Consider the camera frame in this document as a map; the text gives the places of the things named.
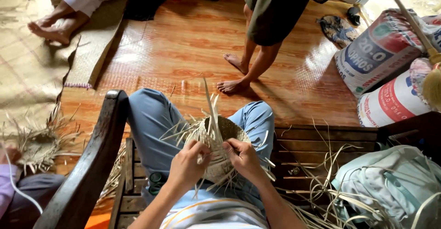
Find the bare foot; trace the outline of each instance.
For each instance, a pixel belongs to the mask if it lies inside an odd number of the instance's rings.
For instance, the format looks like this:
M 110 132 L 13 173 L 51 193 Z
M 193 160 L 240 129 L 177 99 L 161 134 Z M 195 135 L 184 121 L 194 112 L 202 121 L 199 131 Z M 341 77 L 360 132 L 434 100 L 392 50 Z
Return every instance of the bare foot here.
M 223 81 L 218 83 L 218 90 L 224 93 L 234 93 L 243 91 L 250 86 L 250 83 L 244 80 Z
M 34 22 L 28 23 L 28 28 L 32 33 L 34 33 L 40 37 L 43 37 L 47 40 L 56 41 L 56 42 L 59 42 L 61 44 L 65 44 L 65 45 L 69 44 L 69 42 L 70 42 L 69 37 L 64 35 L 63 32 L 58 28 L 40 27 Z
M 239 69 L 243 74 L 248 73 L 248 65 L 242 65 L 240 58 L 235 54 L 226 53 L 223 55 L 223 58 L 228 61 L 228 63 L 232 64 L 235 68 Z
M 44 18 L 41 18 L 40 20 L 36 21 L 35 23 L 40 26 L 41 28 L 47 28 L 51 27 L 54 23 L 56 23 L 57 20 L 54 20 L 53 18 L 49 16 L 45 16 Z

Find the striped shirt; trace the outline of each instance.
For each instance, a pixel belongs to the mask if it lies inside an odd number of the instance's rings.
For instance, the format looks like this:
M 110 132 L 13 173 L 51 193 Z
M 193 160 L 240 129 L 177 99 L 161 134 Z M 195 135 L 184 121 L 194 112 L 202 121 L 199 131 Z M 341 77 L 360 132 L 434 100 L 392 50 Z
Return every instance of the striped shirt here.
M 266 218 L 249 203 L 230 198 L 209 198 L 182 209 L 172 209 L 161 225 L 168 228 L 268 229 Z

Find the wooden broom handle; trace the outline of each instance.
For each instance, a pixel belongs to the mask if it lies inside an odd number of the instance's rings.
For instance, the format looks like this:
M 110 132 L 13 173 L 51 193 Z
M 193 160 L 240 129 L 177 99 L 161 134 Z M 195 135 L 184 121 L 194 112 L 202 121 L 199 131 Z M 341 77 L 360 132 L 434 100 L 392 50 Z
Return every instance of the wooden broom handle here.
M 422 44 L 426 49 L 433 48 L 432 43 L 430 43 L 429 39 L 427 39 L 426 35 L 422 32 L 421 28 L 418 26 L 418 24 L 415 22 L 415 19 L 409 12 L 406 10 L 403 3 L 401 3 L 400 0 L 395 0 L 398 7 L 400 7 L 401 14 L 407 19 L 408 23 L 411 24 L 412 29 L 418 36 L 418 38 L 421 40 Z

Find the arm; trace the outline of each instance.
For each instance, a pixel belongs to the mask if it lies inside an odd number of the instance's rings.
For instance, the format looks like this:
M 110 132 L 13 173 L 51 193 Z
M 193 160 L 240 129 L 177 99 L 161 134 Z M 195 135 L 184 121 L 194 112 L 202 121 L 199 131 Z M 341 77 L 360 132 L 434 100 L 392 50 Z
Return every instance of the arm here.
M 229 139 L 222 146 L 234 168 L 259 190 L 272 229 L 306 228 L 269 181 L 251 144 Z
M 198 155 L 205 155 L 198 164 Z M 192 140 L 173 158 L 170 175 L 150 205 L 129 229 L 157 229 L 173 205 L 201 179 L 211 161 L 207 145 Z
M 8 154 L 12 164 L 12 179 L 14 181 L 15 174 L 17 173 L 17 166 L 14 164 L 21 157 L 17 149 L 10 146 L 3 148 L 3 146 L 0 145 L 0 218 L 3 217 L 14 196 L 14 188 L 11 185 L 10 170 L 6 154 Z

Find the hand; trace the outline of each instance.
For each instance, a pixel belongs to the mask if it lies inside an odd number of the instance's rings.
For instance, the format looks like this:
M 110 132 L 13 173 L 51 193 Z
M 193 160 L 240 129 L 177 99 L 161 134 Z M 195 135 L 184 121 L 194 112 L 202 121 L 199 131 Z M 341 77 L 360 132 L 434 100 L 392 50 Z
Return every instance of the hand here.
M 234 168 L 256 187 L 269 181 L 265 171 L 260 167 L 260 160 L 257 157 L 256 150 L 254 150 L 250 143 L 229 139 L 223 142 L 222 146 L 227 152 Z
M 211 161 L 211 151 L 204 143 L 191 140 L 176 154 L 170 166 L 170 174 L 166 184 L 171 189 L 184 195 L 201 179 Z M 203 156 L 202 163 L 198 164 L 198 155 Z
M 22 154 L 16 147 L 12 145 L 0 145 L 0 164 L 8 164 L 6 154 L 8 155 L 12 165 L 15 165 L 16 162 L 22 157 Z

